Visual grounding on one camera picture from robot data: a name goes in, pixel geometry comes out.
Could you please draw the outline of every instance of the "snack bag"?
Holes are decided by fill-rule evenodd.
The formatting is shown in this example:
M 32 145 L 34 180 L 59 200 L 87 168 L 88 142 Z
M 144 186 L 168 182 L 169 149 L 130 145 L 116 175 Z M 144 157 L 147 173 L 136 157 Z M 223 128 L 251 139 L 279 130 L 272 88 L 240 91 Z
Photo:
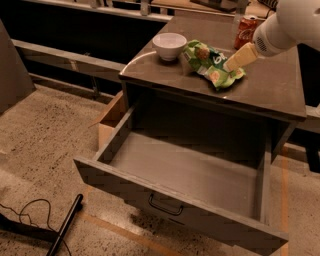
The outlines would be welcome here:
M 192 69 L 210 80 L 217 90 L 231 86 L 236 79 L 246 74 L 242 68 L 232 72 L 225 71 L 223 64 L 227 61 L 227 57 L 198 40 L 187 43 L 183 49 L 183 56 Z

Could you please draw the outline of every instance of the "black metal rod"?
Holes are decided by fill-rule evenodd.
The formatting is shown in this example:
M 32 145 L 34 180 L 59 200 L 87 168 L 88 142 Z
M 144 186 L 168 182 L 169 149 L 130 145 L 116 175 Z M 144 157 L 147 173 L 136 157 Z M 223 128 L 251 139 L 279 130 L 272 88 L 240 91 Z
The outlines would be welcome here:
M 61 225 L 61 228 L 58 232 L 58 237 L 56 239 L 56 241 L 51 245 L 50 250 L 47 253 L 47 256 L 53 256 L 55 255 L 55 253 L 57 252 L 57 250 L 59 249 L 59 246 L 61 244 L 61 242 L 63 241 L 63 238 L 72 222 L 72 219 L 74 217 L 74 215 L 76 214 L 76 211 L 81 209 L 81 201 L 83 199 L 83 195 L 79 194 L 77 195 L 75 201 L 73 202 L 68 215 L 66 216 L 63 224 Z
M 51 243 L 53 243 L 58 237 L 58 232 L 56 231 L 12 221 L 2 214 L 0 214 L 0 229 Z

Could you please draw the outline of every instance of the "soda can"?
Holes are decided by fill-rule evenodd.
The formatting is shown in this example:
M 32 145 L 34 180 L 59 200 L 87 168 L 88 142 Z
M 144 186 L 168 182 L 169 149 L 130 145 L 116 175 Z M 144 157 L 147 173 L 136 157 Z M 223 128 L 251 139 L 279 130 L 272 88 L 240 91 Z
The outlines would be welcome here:
M 243 45 L 252 41 L 254 31 L 258 26 L 257 16 L 245 15 L 241 18 L 234 48 L 239 50 Z

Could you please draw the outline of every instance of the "wooden board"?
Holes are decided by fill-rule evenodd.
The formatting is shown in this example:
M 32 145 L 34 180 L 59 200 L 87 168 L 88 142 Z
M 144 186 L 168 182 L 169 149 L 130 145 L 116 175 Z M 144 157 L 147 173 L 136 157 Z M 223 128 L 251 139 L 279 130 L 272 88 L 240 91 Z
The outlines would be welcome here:
M 0 20 L 0 114 L 34 90 L 28 71 Z

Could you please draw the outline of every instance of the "terrazzo floor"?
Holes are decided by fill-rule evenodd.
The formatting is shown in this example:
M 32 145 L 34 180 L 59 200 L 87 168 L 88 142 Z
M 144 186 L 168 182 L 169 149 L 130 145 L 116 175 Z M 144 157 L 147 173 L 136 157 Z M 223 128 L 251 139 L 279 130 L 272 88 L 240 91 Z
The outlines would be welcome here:
M 94 101 L 91 92 L 37 82 L 35 92 L 0 116 L 0 203 L 20 212 L 30 201 L 46 199 L 50 227 L 59 229 L 76 195 L 83 194 L 83 209 L 65 237 L 70 252 L 62 244 L 57 255 L 255 255 L 84 184 L 73 157 L 91 158 L 98 150 L 97 126 L 89 123 L 111 97 Z M 273 255 L 320 255 L 320 175 L 309 172 L 303 148 L 285 145 L 271 168 L 270 191 L 270 225 L 290 234 Z M 48 209 L 38 201 L 24 213 L 46 227 Z M 11 210 L 0 207 L 0 213 L 18 221 Z M 0 255 L 46 255 L 49 247 L 0 230 Z

